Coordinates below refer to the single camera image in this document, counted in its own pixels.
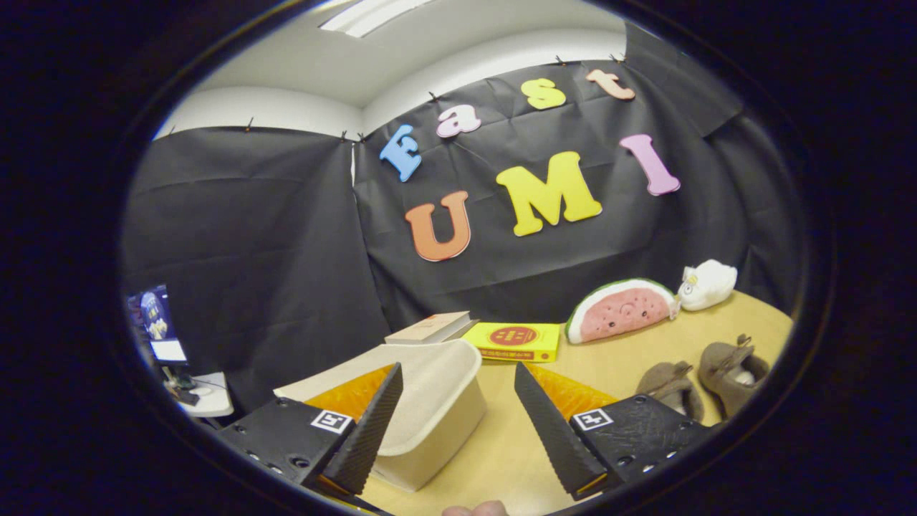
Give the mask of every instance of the white wall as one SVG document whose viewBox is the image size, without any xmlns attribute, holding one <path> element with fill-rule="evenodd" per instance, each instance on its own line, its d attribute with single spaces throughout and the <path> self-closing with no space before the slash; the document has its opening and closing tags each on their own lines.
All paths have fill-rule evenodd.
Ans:
<svg viewBox="0 0 917 516">
<path fill-rule="evenodd" d="M 307 130 L 349 140 L 430 99 L 465 84 L 528 66 L 564 61 L 621 58 L 622 32 L 541 30 L 496 39 L 429 64 L 376 97 L 365 109 L 318 95 L 258 86 L 225 87 L 189 95 L 166 119 L 155 138 L 185 129 L 237 126 Z"/>
<path fill-rule="evenodd" d="M 362 112 L 347 104 L 303 92 L 239 86 L 188 95 L 163 122 L 154 138 L 174 132 L 224 126 L 299 129 L 357 140 Z"/>
<path fill-rule="evenodd" d="M 363 110 L 363 132 L 430 100 L 428 92 L 443 95 L 500 73 L 557 62 L 555 56 L 586 61 L 609 59 L 613 53 L 621 59 L 625 50 L 624 33 L 606 30 L 539 30 L 489 41 L 433 63 L 377 96 Z"/>
</svg>

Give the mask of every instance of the desk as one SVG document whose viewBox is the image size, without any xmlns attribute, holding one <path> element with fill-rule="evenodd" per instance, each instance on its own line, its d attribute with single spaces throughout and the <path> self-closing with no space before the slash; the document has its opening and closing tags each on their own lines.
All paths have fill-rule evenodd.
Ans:
<svg viewBox="0 0 917 516">
<path fill-rule="evenodd" d="M 192 376 L 192 379 L 197 382 L 197 387 L 192 389 L 194 394 L 197 394 L 197 389 L 202 387 L 210 389 L 210 392 L 200 395 L 201 398 L 197 400 L 197 405 L 178 402 L 179 406 L 189 416 L 194 416 L 195 418 L 217 418 L 233 413 L 229 390 L 226 388 L 226 376 L 223 373 Z"/>
<path fill-rule="evenodd" d="M 569 345 L 561 332 L 558 360 L 542 366 L 616 398 L 627 398 L 653 365 L 685 360 L 696 367 L 707 344 L 735 342 L 740 333 L 752 337 L 755 355 L 773 366 L 791 326 L 783 312 L 734 292 L 715 307 L 682 310 L 675 320 L 601 341 Z M 487 399 L 487 414 L 426 486 L 407 493 L 370 476 L 360 497 L 398 516 L 438 516 L 450 505 L 473 508 L 488 499 L 502 500 L 511 516 L 541 515 L 573 505 L 515 395 L 514 368 L 513 362 L 484 361 L 478 382 Z M 692 370 L 689 378 L 703 400 L 703 424 L 720 421 L 697 371 Z"/>
</svg>

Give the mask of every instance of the black backdrop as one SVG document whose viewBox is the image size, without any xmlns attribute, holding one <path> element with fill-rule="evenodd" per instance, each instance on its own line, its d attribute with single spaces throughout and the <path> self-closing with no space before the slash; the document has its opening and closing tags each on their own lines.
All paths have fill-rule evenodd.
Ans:
<svg viewBox="0 0 917 516">
<path fill-rule="evenodd" d="M 240 414 L 388 334 L 350 193 L 350 144 L 301 131 L 155 140 L 124 221 L 129 292 L 164 283 L 193 373 Z"/>
<path fill-rule="evenodd" d="M 585 79 L 615 73 L 631 101 Z M 520 91 L 547 78 L 564 92 L 560 107 L 538 110 Z M 476 108 L 479 129 L 444 140 L 437 117 L 453 106 Z M 409 124 L 422 157 L 402 183 L 381 149 Z M 681 181 L 654 197 L 621 138 L 646 133 Z M 602 213 L 561 218 L 516 237 L 513 205 L 494 177 L 523 166 L 546 181 L 550 157 L 580 155 L 580 169 Z M 687 56 L 628 26 L 628 57 L 619 62 L 549 64 L 468 84 L 419 106 L 358 145 L 354 189 L 372 272 L 394 328 L 441 311 L 471 309 L 485 320 L 566 320 L 597 286 L 649 277 L 676 290 L 682 267 L 714 258 L 739 269 L 736 288 L 788 311 L 799 277 L 799 205 L 790 167 L 768 134 L 734 97 Z M 433 203 L 439 241 L 452 237 L 439 200 L 469 193 L 471 240 L 455 258 L 428 262 L 414 252 L 404 213 Z"/>
<path fill-rule="evenodd" d="M 431 313 L 559 322 L 597 286 L 641 276 L 675 290 L 683 266 L 708 258 L 738 267 L 739 290 L 789 310 L 800 274 L 790 164 L 691 59 L 633 26 L 628 38 L 625 63 L 526 68 L 405 113 L 356 144 L 352 190 L 351 144 L 339 138 L 215 128 L 155 140 L 128 199 L 125 288 L 168 286 L 192 372 L 224 371 L 239 415 Z M 636 98 L 586 81 L 593 69 L 618 75 Z M 528 104 L 520 85 L 540 77 L 566 94 L 563 106 Z M 461 104 L 481 127 L 440 139 L 439 113 Z M 423 156 L 406 183 L 379 159 L 404 123 Z M 619 145 L 638 133 L 653 138 L 678 192 L 646 191 Z M 521 165 L 544 181 L 561 151 L 580 155 L 602 213 L 516 237 L 494 177 Z M 470 195 L 470 245 L 428 262 L 404 213 L 459 189 Z M 448 240 L 447 211 L 432 220 Z"/>
</svg>

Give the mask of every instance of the slipper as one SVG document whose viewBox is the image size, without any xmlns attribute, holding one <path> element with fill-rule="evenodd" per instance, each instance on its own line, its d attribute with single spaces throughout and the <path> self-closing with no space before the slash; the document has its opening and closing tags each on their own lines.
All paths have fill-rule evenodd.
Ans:
<svg viewBox="0 0 917 516">
<path fill-rule="evenodd" d="M 703 403 L 686 377 L 692 366 L 687 362 L 656 364 L 643 375 L 636 394 L 646 394 L 689 418 L 703 419 Z"/>
<path fill-rule="evenodd" d="M 701 355 L 701 385 L 722 402 L 724 417 L 733 417 L 764 382 L 770 366 L 754 356 L 751 337 L 739 335 L 737 346 L 713 342 Z"/>
</svg>

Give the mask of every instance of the human hand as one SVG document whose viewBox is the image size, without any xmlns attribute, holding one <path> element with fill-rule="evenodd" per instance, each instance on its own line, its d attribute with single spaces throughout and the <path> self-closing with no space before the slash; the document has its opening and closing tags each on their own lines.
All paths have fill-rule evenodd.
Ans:
<svg viewBox="0 0 917 516">
<path fill-rule="evenodd" d="M 485 501 L 474 510 L 465 507 L 452 506 L 443 510 L 442 516 L 509 516 L 506 514 L 506 507 L 498 499 Z"/>
</svg>

